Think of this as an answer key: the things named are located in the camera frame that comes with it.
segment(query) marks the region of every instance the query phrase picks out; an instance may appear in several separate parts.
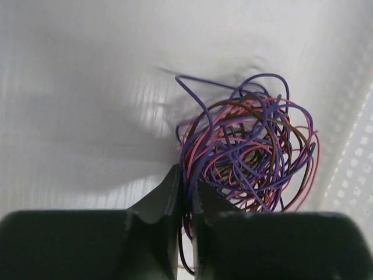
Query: bundle of wires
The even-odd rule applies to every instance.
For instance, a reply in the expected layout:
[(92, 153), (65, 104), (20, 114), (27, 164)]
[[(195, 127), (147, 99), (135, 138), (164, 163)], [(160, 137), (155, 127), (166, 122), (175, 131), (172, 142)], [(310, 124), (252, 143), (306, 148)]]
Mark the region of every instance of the bundle of wires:
[[(285, 97), (272, 96), (256, 82), (262, 77), (280, 80), (285, 88)], [(298, 210), (315, 180), (320, 146), (311, 115), (290, 101), (285, 79), (263, 73), (246, 79), (237, 87), (185, 75), (175, 79), (202, 108), (197, 117), (176, 127), (181, 144), (186, 235), (192, 238), (191, 198), (198, 180), (214, 186), (216, 191), (243, 211)], [(231, 93), (227, 99), (207, 107), (182, 80), (225, 88)], [(302, 112), (307, 126), (293, 126), (289, 109)], [(283, 191), (293, 175), (300, 171), (303, 178), (297, 191), (292, 199), (284, 201)], [(181, 260), (185, 269), (193, 274), (185, 262), (181, 243), (180, 230)]]

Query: white bin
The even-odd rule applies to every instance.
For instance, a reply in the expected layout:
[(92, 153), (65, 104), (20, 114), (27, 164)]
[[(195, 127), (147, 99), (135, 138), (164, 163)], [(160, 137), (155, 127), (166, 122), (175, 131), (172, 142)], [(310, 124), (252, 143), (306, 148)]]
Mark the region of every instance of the white bin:
[(196, 109), (161, 69), (232, 84), (274, 72), (322, 142), (303, 209), (349, 214), (373, 247), (372, 12), (370, 0), (2, 0), (0, 216), (126, 208), (156, 186)]

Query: purple wire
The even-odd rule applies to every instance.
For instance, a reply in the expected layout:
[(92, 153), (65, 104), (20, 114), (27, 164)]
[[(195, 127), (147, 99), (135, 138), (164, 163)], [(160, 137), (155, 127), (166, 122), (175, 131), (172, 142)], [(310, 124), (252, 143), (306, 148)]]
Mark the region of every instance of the purple wire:
[[(280, 104), (281, 102), (281, 96), (278, 95), (276, 100), (268, 101), (263, 98), (270, 97), (269, 92), (266, 90), (264, 86), (261, 84), (254, 82), (254, 80), (259, 78), (275, 78), (282, 82), (285, 88), (285, 96), (286, 99), (289, 100), (290, 93), (289, 93), (289, 87), (287, 82), (284, 78), (282, 78), (279, 75), (273, 74), (273, 73), (263, 73), (254, 75), (248, 79), (246, 79), (241, 85), (239, 86), (230, 86), (230, 85), (224, 85), (222, 83), (217, 83), (210, 80), (203, 80), (199, 78), (194, 78), (190, 76), (177, 76), (175, 77), (175, 80), (181, 85), (181, 87), (188, 92), (188, 94), (191, 95), (193, 99), (196, 100), (198, 105), (202, 108), (204, 114), (200, 115), (196, 118), (183, 121), (179, 123), (175, 129), (175, 133), (177, 135), (177, 139), (179, 142), (181, 142), (180, 138), (180, 128), (185, 127), (189, 125), (190, 123), (195, 124), (195, 129), (197, 130), (199, 124), (203, 120), (208, 121), (208, 125), (201, 128), (199, 131), (194, 131), (192, 135), (190, 135), (183, 146), (183, 149), (181, 151), (180, 156), (180, 166), (182, 169), (182, 176), (183, 176), (183, 184), (185, 188), (185, 219), (184, 219), (184, 226), (189, 225), (190, 220), (190, 206), (191, 206), (191, 197), (192, 194), (196, 188), (197, 181), (201, 178), (202, 180), (206, 180), (211, 185), (215, 186), (217, 191), (220, 193), (223, 193), (223, 190), (229, 190), (231, 193), (232, 191), (240, 191), (242, 193), (247, 193), (252, 195), (261, 205), (262, 209), (265, 211), (274, 211), (280, 203), (281, 209), (284, 209), (283, 200), (281, 198), (281, 190), (286, 185), (291, 177), (298, 172), (300, 169), (302, 169), (305, 165), (308, 165), (311, 156), (315, 150), (315, 144), (312, 143), (310, 145), (310, 150), (303, 150), (300, 152), (298, 158), (290, 162), (290, 159), (284, 158), (284, 150), (282, 150), (280, 147), (275, 146), (276, 149), (276, 155), (275, 155), (275, 162), (272, 166), (272, 177), (269, 178), (269, 181), (262, 187), (254, 187), (254, 184), (256, 184), (255, 180), (257, 178), (267, 178), (268, 172), (269, 172), (269, 165), (271, 163), (272, 155), (265, 149), (262, 150), (259, 154), (261, 155), (261, 160), (259, 163), (257, 163), (255, 166), (249, 166), (246, 164), (242, 158), (240, 158), (240, 154), (242, 154), (245, 150), (251, 147), (252, 142), (258, 142), (260, 144), (264, 145), (272, 145), (272, 141), (269, 138), (269, 134), (265, 136), (260, 136), (265, 131), (265, 127), (268, 127), (274, 135), (277, 135), (277, 138), (279, 140), (279, 143), (281, 145), (284, 144), (283, 135), (286, 135), (286, 141), (287, 146), (286, 150), (292, 150), (293, 146), (290, 142), (290, 134), (292, 131), (282, 126), (282, 129), (279, 130), (278, 126), (272, 122), (268, 121), (268, 119), (275, 119), (279, 120), (281, 122), (285, 122), (288, 119), (288, 111), (289, 108), (295, 108), (300, 110), (302, 113), (304, 113), (307, 118), (309, 119), (310, 128), (313, 130), (313, 121), (310, 113), (306, 111), (306, 109), (295, 105), (290, 104), (289, 102), (285, 102), (284, 104)], [(241, 137), (244, 137), (246, 140), (245, 142), (238, 142), (234, 141), (231, 143), (231, 140), (228, 135), (228, 131), (233, 135), (233, 137), (236, 137), (236, 132), (230, 123), (232, 123), (233, 119), (226, 120), (226, 121), (218, 121), (216, 124), (213, 123), (213, 116), (217, 115), (219, 112), (224, 110), (225, 106), (221, 106), (217, 111), (214, 113), (211, 113), (208, 109), (208, 107), (201, 101), (200, 98), (182, 81), (182, 79), (190, 80), (194, 82), (200, 82), (205, 83), (207, 85), (212, 86), (218, 86), (221, 88), (225, 88), (228, 90), (232, 90), (231, 95), (227, 100), (230, 101), (239, 101), (242, 98), (251, 98), (252, 100), (257, 101), (259, 104), (258, 106), (261, 107), (261, 111), (257, 111), (257, 113), (261, 117), (261, 121), (257, 120), (254, 125), (252, 126), (250, 131), (246, 131), (245, 134), (241, 134)], [(248, 90), (248, 87), (254, 87), (255, 91)], [(249, 115), (249, 116), (238, 116), (234, 118), (234, 121), (240, 122), (243, 120), (249, 120), (249, 119), (257, 119), (255, 116)], [(213, 131), (216, 128), (223, 128), (223, 138), (225, 139), (225, 142), (223, 141), (215, 141), (211, 145), (209, 144), (209, 147), (207, 151), (198, 159), (196, 159), (196, 155), (200, 154), (200, 152), (207, 147), (207, 143), (209, 139), (213, 135)], [(206, 133), (206, 137), (202, 140), (200, 145), (197, 147), (197, 150), (195, 152), (195, 156), (193, 159), (189, 159), (193, 161), (192, 164), (192, 172), (190, 175), (189, 180), (187, 180), (187, 166), (184, 165), (184, 158), (187, 154), (187, 152), (194, 147), (196, 139), (198, 139), (202, 134)], [(300, 149), (304, 146), (304, 144), (301, 142), (300, 139), (298, 139), (298, 142), (300, 144)], [(212, 167), (210, 166), (207, 170), (207, 165), (215, 160), (217, 157), (221, 158), (217, 159), (215, 161), (215, 166), (224, 166), (226, 164), (230, 164), (232, 168), (233, 177), (235, 178), (235, 181), (237, 182), (235, 185), (229, 185), (228, 179), (222, 180), (221, 178), (217, 178)], [(248, 174), (243, 173), (242, 168), (248, 171)], [(207, 178), (204, 178), (202, 173), (207, 172)], [(275, 192), (275, 198), (270, 203), (270, 205), (266, 205), (264, 201), (260, 198), (259, 194), (266, 191), (266, 190), (273, 190)]]

